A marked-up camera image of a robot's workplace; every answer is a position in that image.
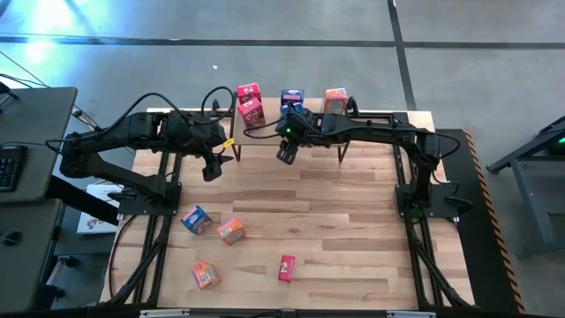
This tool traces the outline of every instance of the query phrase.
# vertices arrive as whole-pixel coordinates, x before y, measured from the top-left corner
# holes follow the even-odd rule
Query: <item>computer desk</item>
[[[0,144],[42,144],[64,137],[77,88],[26,88],[12,92],[19,100],[11,98],[2,106]],[[45,282],[44,270],[50,268],[46,262],[53,252],[53,231],[62,204],[117,223],[117,208],[52,175],[55,152],[44,146],[26,146],[26,163],[16,192],[0,193],[0,231],[4,235],[10,231],[23,234],[21,244],[0,246],[0,312],[45,306],[39,304],[43,297],[37,296],[55,292],[40,282]]]
[[[0,144],[8,141],[43,144],[45,140],[61,140],[64,137],[77,88],[25,88],[13,89],[12,92],[19,100],[11,98],[2,106]],[[117,224],[117,208],[52,175],[57,160],[55,152],[44,146],[26,146],[27,159],[19,177],[18,189],[13,193],[0,193],[0,206],[3,203],[58,198],[80,211]]]
[[[62,205],[59,199],[50,199],[2,206],[2,235],[19,231],[22,239],[16,246],[0,244],[0,313],[38,307],[36,305],[43,296],[47,296],[45,292],[53,294],[57,291],[55,286],[46,285],[41,278],[46,276],[44,270]]]

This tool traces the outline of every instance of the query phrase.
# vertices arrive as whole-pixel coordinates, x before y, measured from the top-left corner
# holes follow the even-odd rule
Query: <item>blue box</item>
[[[292,105],[294,106],[294,109],[297,110],[297,112],[302,112],[302,110],[304,110],[304,106],[301,102],[292,103]],[[283,106],[281,106],[281,114],[288,113],[289,109],[290,109],[289,105],[284,104]]]
[[[212,224],[212,219],[210,216],[204,212],[200,206],[194,207],[190,212],[188,212],[180,222],[192,233],[200,235],[204,230]]]
[[[287,102],[296,104],[304,101],[304,90],[302,89],[283,89],[281,91],[281,106]]]

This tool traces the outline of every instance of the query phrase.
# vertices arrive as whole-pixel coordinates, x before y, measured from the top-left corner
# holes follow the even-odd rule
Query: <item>snack box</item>
[[[220,277],[215,273],[214,266],[207,261],[199,261],[191,268],[192,275],[201,290],[220,283]]]
[[[301,103],[301,102],[292,103],[292,106],[294,106],[294,109],[297,112],[302,112],[304,110],[303,103]],[[288,113],[289,109],[290,109],[290,106],[288,104],[284,104],[283,106],[281,106],[281,114]]]
[[[291,255],[283,255],[281,258],[281,267],[279,268],[279,280],[284,282],[292,281],[292,270],[294,269],[295,257]]]
[[[304,101],[304,90],[302,89],[283,89],[281,91],[281,106],[287,102],[296,104]]]
[[[345,88],[327,89],[321,103],[324,113],[343,114],[347,109],[347,92]]]
[[[212,219],[210,216],[204,212],[200,206],[194,207],[190,212],[188,212],[180,222],[192,233],[200,235],[204,230],[212,224]]]
[[[257,98],[244,102],[237,107],[237,111],[244,120],[246,128],[253,128],[265,124],[265,113],[263,113],[263,105]]]
[[[220,225],[217,231],[227,245],[232,245],[245,236],[244,226],[236,217]]]
[[[237,87],[237,98],[239,103],[249,102],[253,98],[257,98],[261,102],[261,91],[258,83],[240,85]]]

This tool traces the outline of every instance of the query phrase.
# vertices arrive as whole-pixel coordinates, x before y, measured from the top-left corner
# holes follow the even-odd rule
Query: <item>keyboard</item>
[[[0,148],[0,193],[15,192],[26,162],[26,146]]]

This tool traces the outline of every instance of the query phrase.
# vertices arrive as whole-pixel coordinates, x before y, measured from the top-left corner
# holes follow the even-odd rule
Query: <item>orange box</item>
[[[244,226],[236,217],[220,225],[217,231],[227,245],[232,245],[245,236]]]
[[[192,266],[191,271],[201,290],[220,283],[220,277],[215,273],[214,266],[207,261],[197,262]]]
[[[343,114],[347,108],[347,92],[345,88],[326,89],[321,102],[321,112]]]

